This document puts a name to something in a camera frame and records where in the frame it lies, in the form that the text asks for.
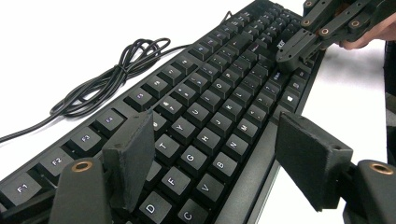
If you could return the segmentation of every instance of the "white background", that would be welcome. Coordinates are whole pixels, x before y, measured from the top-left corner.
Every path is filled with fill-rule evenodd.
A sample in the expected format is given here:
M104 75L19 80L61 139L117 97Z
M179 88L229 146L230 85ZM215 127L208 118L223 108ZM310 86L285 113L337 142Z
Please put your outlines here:
M0 3L0 136L30 127L78 84L114 66L137 38L190 44L226 12L251 1L3 1ZM303 2L275 1L299 14ZM385 161L382 41L365 49L331 47L303 115L355 149L353 161ZM164 63L167 57L158 63ZM128 81L119 93L137 80ZM0 179L84 119L51 125L0 144ZM317 213L283 170L260 223L343 223L338 210Z

